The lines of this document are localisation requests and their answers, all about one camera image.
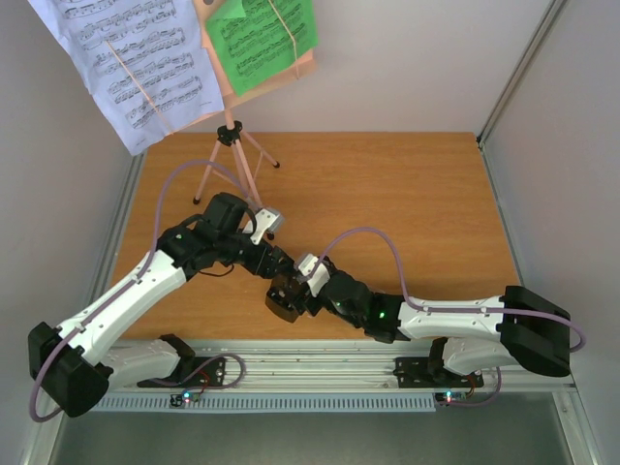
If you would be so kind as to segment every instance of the green sheet music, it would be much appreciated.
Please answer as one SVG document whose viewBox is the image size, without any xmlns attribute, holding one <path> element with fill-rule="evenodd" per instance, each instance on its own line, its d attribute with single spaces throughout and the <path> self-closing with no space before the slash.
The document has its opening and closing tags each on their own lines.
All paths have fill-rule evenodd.
<svg viewBox="0 0 620 465">
<path fill-rule="evenodd" d="M 311 0 L 272 0 L 293 33 L 297 57 L 319 42 Z M 206 31 L 237 95 L 295 62 L 293 41 L 267 0 L 227 0 Z"/>
</svg>

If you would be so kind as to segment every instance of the cable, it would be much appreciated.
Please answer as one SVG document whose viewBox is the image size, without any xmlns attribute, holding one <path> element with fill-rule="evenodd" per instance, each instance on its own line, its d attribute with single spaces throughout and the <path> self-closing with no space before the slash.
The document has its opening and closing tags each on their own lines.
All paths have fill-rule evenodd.
<svg viewBox="0 0 620 465">
<path fill-rule="evenodd" d="M 148 251 L 148 255 L 146 257 L 146 261 L 144 262 L 144 265 L 142 266 L 142 268 L 139 270 L 139 272 L 136 275 L 137 279 L 130 280 L 122 288 L 120 288 L 116 293 L 114 293 L 113 295 L 108 297 L 108 299 L 102 302 L 102 304 L 99 305 L 99 307 L 93 310 L 86 318 L 84 318 L 84 320 L 82 320 L 81 322 L 82 327 L 85 327 L 88 324 L 90 324 L 90 322 L 92 322 L 95 318 L 97 318 L 104 310 L 106 310 L 106 308 L 108 308 L 112 303 L 114 303 L 119 297 L 125 294 L 136 282 L 140 280 L 140 278 L 144 275 L 144 273 L 146 273 L 147 269 L 150 267 L 151 263 L 153 262 L 153 258 L 155 257 L 155 252 L 157 249 L 157 238 L 159 236 L 159 227 L 160 227 L 162 209 L 164 206 L 164 198 L 166 196 L 166 192 L 171 186 L 172 181 L 178 176 L 180 172 L 188 168 L 195 167 L 197 165 L 208 165 L 220 171 L 232 182 L 232 184 L 234 184 L 236 187 L 239 188 L 239 190 L 243 193 L 244 197 L 246 198 L 250 197 L 249 193 L 241 185 L 238 179 L 234 177 L 234 175 L 226 167 L 220 165 L 219 163 L 210 162 L 208 160 L 192 160 L 190 162 L 186 162 L 180 165 L 179 167 L 177 167 L 170 174 L 170 176 L 168 176 L 168 179 L 166 179 L 166 182 L 164 182 L 164 186 L 162 187 L 162 190 L 159 194 L 159 198 L 157 200 L 157 206 L 155 208 L 155 224 L 153 227 L 153 237 L 151 239 L 150 249 Z M 46 358 L 46 361 L 41 366 L 41 370 L 39 370 L 39 373 L 37 374 L 37 377 L 35 379 L 35 384 L 32 387 L 32 391 L 30 392 L 30 400 L 28 404 L 28 412 L 30 414 L 30 418 L 36 421 L 37 423 L 43 423 L 45 421 L 53 419 L 55 416 L 57 416 L 62 411 L 62 409 L 57 408 L 49 415 L 46 415 L 44 417 L 39 416 L 39 414 L 37 414 L 37 398 L 39 397 L 39 390 L 41 389 L 41 384 L 43 383 L 43 379 L 46 376 L 47 371 L 49 370 L 49 367 L 54 363 L 60 351 L 62 351 L 65 347 L 67 347 L 69 343 L 71 342 L 71 340 L 74 337 L 76 337 L 78 333 L 79 333 L 78 328 L 75 328 L 71 332 L 69 332 L 69 334 L 67 334 L 67 336 L 62 341 L 60 341 L 58 345 L 51 351 L 49 356 Z"/>
<path fill-rule="evenodd" d="M 466 397 L 469 399 L 476 392 L 476 383 L 474 382 L 474 378 L 472 378 L 472 375 L 467 375 L 467 381 L 469 381 L 471 387 Z"/>
<path fill-rule="evenodd" d="M 201 398 L 201 395 L 204 393 L 204 390 L 206 389 L 206 387 L 208 386 L 209 381 L 210 381 L 209 375 L 207 375 L 203 371 L 201 371 L 200 373 L 202 375 L 202 389 L 201 389 L 201 391 L 198 394 L 198 398 L 199 399 Z"/>
<path fill-rule="evenodd" d="M 243 358 L 241 358 L 237 354 L 219 354 L 217 356 L 213 356 L 211 358 L 208 358 L 203 363 L 201 363 L 198 366 L 198 368 L 196 368 L 192 373 L 190 373 L 183 380 L 181 380 L 180 383 L 174 383 L 172 381 L 164 381 L 164 380 L 158 380 L 158 379 L 152 379 L 152 380 L 149 380 L 149 381 L 152 381 L 153 383 L 157 383 L 158 385 L 161 385 L 161 386 L 166 386 L 167 388 L 176 388 L 177 386 L 180 386 L 183 383 L 187 383 L 189 380 L 191 380 L 193 377 L 195 377 L 198 373 L 200 373 L 204 369 L 204 367 L 206 365 L 208 365 L 209 363 L 211 363 L 212 361 L 215 361 L 218 358 L 225 358 L 225 357 L 230 357 L 230 358 L 233 358 L 234 360 L 237 361 L 237 363 L 239 364 L 239 368 L 241 369 L 240 372 L 239 372 L 239 376 L 237 376 L 234 381 L 228 383 L 227 385 L 209 386 L 208 389 L 228 389 L 228 388 L 234 388 L 239 383 L 241 383 L 241 380 L 243 379 L 243 377 L 247 373 L 247 367 L 245 365 L 245 361 L 243 361 Z"/>
<path fill-rule="evenodd" d="M 335 239 L 333 239 L 329 243 L 329 245 L 327 245 L 323 253 L 319 256 L 319 259 L 315 263 L 314 268 L 312 268 L 312 271 L 310 271 L 310 273 L 307 274 L 303 278 L 302 282 L 308 281 L 310 278 L 312 278 L 312 276 L 314 276 L 314 273 L 317 271 L 317 269 L 319 269 L 319 265 L 323 262 L 326 255 L 338 242 L 340 242 L 345 237 L 348 237 L 356 233 L 373 233 L 373 234 L 378 235 L 380 238 L 382 238 L 386 242 L 386 244 L 389 246 L 389 249 L 391 250 L 391 253 L 394 256 L 394 259 L 396 261 L 396 268 L 398 270 L 398 277 L 400 279 L 400 288 L 402 290 L 403 296 L 405 297 L 405 302 L 407 303 L 407 305 L 409 305 L 414 310 L 417 310 L 419 312 L 436 312 L 436 313 L 475 313 L 475 314 L 503 313 L 503 314 L 509 314 L 509 315 L 542 318 L 545 320 L 551 320 L 552 322 L 560 323 L 564 326 L 568 326 L 579 336 L 579 342 L 571 347 L 571 352 L 577 352 L 583 349 L 583 347 L 585 346 L 587 339 L 586 339 L 585 333 L 583 332 L 583 330 L 581 330 L 579 326 L 574 324 L 571 320 L 567 320 L 566 318 L 558 317 L 557 315 L 552 315 L 549 313 L 536 312 L 534 310 L 523 310 L 523 309 L 518 309 L 518 308 L 487 308 L 485 312 L 482 311 L 482 309 L 480 308 L 471 308 L 471 307 L 464 307 L 464 308 L 451 307 L 450 309 L 437 308 L 437 307 L 426 307 L 425 309 L 421 305 L 416 305 L 416 303 L 411 299 L 411 297 L 409 296 L 409 293 L 407 292 L 407 285 L 405 284 L 405 272 L 403 269 L 403 263 L 400 259 L 400 255 L 398 254 L 398 250 L 396 249 L 396 246 L 391 241 L 391 239 L 388 237 L 388 235 L 385 234 L 383 231 L 378 230 L 377 228 L 369 227 L 369 226 L 353 228 L 352 230 L 343 232 L 342 234 L 337 236 Z"/>
<path fill-rule="evenodd" d="M 485 407 L 488 404 L 497 400 L 497 397 L 500 395 L 500 390 L 502 390 L 502 372 L 500 371 L 500 367 L 497 368 L 497 386 L 491 395 L 489 395 L 486 399 L 481 402 L 446 402 L 441 401 L 437 402 L 437 405 L 451 405 L 454 407 Z"/>
<path fill-rule="evenodd" d="M 202 274 L 204 276 L 211 276 L 213 278 L 223 278 L 224 276 L 228 276 L 229 274 L 231 274 L 233 271 L 234 271 L 234 263 L 231 264 L 231 266 L 229 266 L 229 269 L 227 269 L 226 271 L 224 271 L 221 274 L 207 273 L 206 271 L 199 271 L 199 274 Z"/>
<path fill-rule="evenodd" d="M 256 221 L 256 215 L 254 214 L 254 211 L 252 211 L 252 208 L 247 207 L 245 209 L 245 212 L 248 214 L 248 216 L 250 217 L 250 221 L 252 222 L 252 232 L 250 232 L 250 235 L 252 235 L 259 228 L 259 224 Z"/>
</svg>

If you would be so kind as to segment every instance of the tripod stand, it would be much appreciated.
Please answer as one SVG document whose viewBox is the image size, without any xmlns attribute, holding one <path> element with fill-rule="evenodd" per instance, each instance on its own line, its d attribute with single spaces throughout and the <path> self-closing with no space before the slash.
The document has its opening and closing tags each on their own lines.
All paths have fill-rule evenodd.
<svg viewBox="0 0 620 465">
<path fill-rule="evenodd" d="M 240 121 L 233 120 L 233 114 L 229 109 L 224 110 L 224 118 L 226 119 L 226 125 L 220 126 L 217 129 L 217 140 L 215 141 L 215 145 L 213 146 L 213 151 L 211 152 L 211 157 L 209 158 L 209 161 L 215 161 L 222 145 L 230 147 L 232 149 L 232 155 L 234 156 L 234 163 L 236 164 L 236 170 L 239 175 L 239 181 L 241 183 L 241 186 L 243 186 L 246 192 L 250 194 L 250 196 L 254 200 L 254 203 L 257 206 L 263 206 L 255 182 L 256 176 L 259 173 L 259 168 L 261 167 L 261 161 L 263 160 L 263 157 L 265 157 L 274 168 L 280 168 L 280 163 L 278 163 L 271 155 L 269 155 L 264 150 L 264 148 L 262 148 L 261 145 L 256 142 L 256 140 L 246 130 L 243 129 L 243 125 Z M 252 172 L 250 171 L 248 161 L 245 158 L 245 153 L 243 152 L 243 147 L 241 146 L 241 135 L 247 138 L 250 143 L 261 152 L 261 157 L 259 158 L 259 162 L 257 163 L 254 174 L 252 174 Z M 202 191 L 204 190 L 206 179 L 211 174 L 211 171 L 211 166 L 207 166 L 204 170 L 201 184 L 198 188 L 198 191 L 194 195 L 194 205 L 197 205 L 201 202 Z"/>
</svg>

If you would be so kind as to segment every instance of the wooden surface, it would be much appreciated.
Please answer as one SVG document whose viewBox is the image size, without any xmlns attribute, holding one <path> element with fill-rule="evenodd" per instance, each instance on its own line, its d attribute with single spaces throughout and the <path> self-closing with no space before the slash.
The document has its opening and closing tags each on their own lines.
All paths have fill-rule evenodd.
<svg viewBox="0 0 620 465">
<path fill-rule="evenodd" d="M 374 226 L 395 242 L 411 295 L 464 299 L 498 295 L 516 284 L 512 259 L 481 156 L 471 134 L 297 133 L 255 134 L 282 164 L 263 163 L 258 186 L 263 202 L 286 217 L 275 243 L 298 258 L 319 255 L 341 232 Z M 165 178 L 181 163 L 207 158 L 214 135 L 176 134 L 151 147 L 115 279 L 145 254 L 155 203 Z M 244 144 L 251 166 L 257 151 Z M 233 169 L 224 148 L 219 162 Z M 233 186 L 217 176 L 204 201 L 192 198 L 202 167 L 181 173 L 169 189 L 163 228 L 200 212 L 214 194 Z M 394 258 L 378 237 L 361 233 L 330 253 L 336 265 L 375 290 L 399 293 Z M 224 278 L 197 276 L 142 317 L 125 337 L 155 338 L 362 338 L 323 311 L 288 324 L 264 306 L 269 282 L 242 267 Z"/>
</svg>

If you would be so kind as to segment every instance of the white robotic arm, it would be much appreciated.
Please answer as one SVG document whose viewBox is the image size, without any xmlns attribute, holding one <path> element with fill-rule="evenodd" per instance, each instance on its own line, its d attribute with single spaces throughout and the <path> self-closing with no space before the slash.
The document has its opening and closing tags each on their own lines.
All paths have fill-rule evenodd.
<svg viewBox="0 0 620 465">
<path fill-rule="evenodd" d="M 547 376 L 569 374 L 566 327 L 484 311 L 510 304 L 569 318 L 524 288 L 509 287 L 505 295 L 474 301 L 412 298 L 410 305 L 403 295 L 371 292 L 328 258 L 317 266 L 318 258 L 308 254 L 294 263 L 264 240 L 264 235 L 272 238 L 282 216 L 273 209 L 260 210 L 251 214 L 242 230 L 239 225 L 246 213 L 245 201 L 229 194 L 215 196 L 203 215 L 166 230 L 156 249 L 88 308 L 56 329 L 46 324 L 35 327 L 28 338 L 33 378 L 42 379 L 43 389 L 70 417 L 76 417 L 109 389 L 175 373 L 187 354 L 164 336 L 131 349 L 111 347 L 150 307 L 216 262 L 240 264 L 256 276 L 271 279 L 265 303 L 286 321 L 293 322 L 304 312 L 316 315 L 324 308 L 381 342 L 440 338 L 435 341 L 440 350 L 431 355 L 436 358 L 433 369 L 444 375 L 465 376 L 510 364 Z M 104 302 L 107 307 L 102 311 Z M 66 347 L 56 350 L 57 359 L 49 363 L 54 348 L 63 344 Z"/>
</svg>

